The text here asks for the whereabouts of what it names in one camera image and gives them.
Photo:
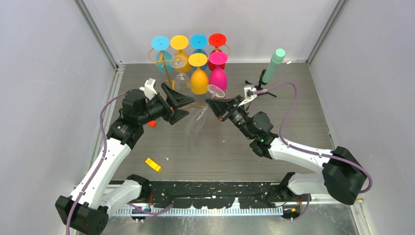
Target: gray wooden table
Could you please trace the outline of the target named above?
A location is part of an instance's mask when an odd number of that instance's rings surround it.
[[[228,97],[243,95],[244,81],[258,81],[267,64],[227,64]],[[157,82],[156,89],[166,78],[153,64],[128,65],[122,78],[120,93],[143,86],[148,78]],[[317,92],[307,64],[282,65],[269,85],[294,81],[298,86],[298,101],[285,127],[284,137],[301,144],[318,148],[331,148],[326,123]],[[263,95],[250,107],[250,114],[264,111],[278,133],[280,123],[289,109],[294,90],[281,87],[273,90],[277,98]],[[113,120],[118,117],[120,100],[115,106]],[[144,135],[129,156],[122,162],[114,179],[125,179],[137,174],[150,180],[198,181],[280,181],[286,172],[307,173],[308,170],[283,161],[269,160],[255,155],[249,147],[251,141],[230,122],[219,122],[208,110],[206,122],[196,138],[187,138],[184,129],[200,108],[189,108],[190,115],[173,126],[159,120],[157,126],[145,126]],[[155,172],[144,161],[153,159],[162,166]]]

